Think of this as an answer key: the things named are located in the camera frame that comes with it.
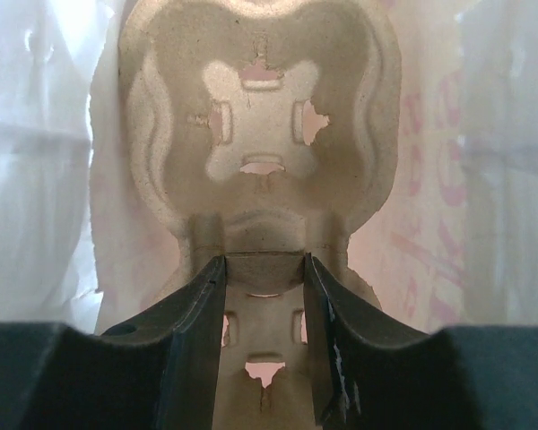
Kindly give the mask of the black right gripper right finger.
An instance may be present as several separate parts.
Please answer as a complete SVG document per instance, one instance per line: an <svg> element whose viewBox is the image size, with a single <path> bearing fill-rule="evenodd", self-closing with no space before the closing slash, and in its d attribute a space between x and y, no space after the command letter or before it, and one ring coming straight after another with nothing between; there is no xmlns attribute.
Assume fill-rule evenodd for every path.
<svg viewBox="0 0 538 430"><path fill-rule="evenodd" d="M431 334L304 260L308 368L324 429L538 429L538 326Z"/></svg>

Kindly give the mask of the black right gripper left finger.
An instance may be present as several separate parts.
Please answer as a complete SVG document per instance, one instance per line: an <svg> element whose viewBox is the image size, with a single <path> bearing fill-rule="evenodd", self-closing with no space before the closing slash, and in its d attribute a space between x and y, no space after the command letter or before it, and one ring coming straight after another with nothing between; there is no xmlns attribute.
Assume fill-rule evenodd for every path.
<svg viewBox="0 0 538 430"><path fill-rule="evenodd" d="M0 322L0 429L209 429L226 293L222 257L100 336Z"/></svg>

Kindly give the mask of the kraft paper cakes bag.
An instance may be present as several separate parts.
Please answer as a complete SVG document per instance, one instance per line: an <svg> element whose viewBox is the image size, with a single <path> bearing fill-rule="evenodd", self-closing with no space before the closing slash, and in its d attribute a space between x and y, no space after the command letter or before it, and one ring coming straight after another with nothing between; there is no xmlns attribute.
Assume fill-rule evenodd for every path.
<svg viewBox="0 0 538 430"><path fill-rule="evenodd" d="M0 321L104 331L178 266L119 132L132 6L0 1ZM398 169L349 264L422 330L538 323L538 1L385 8L403 56Z"/></svg>

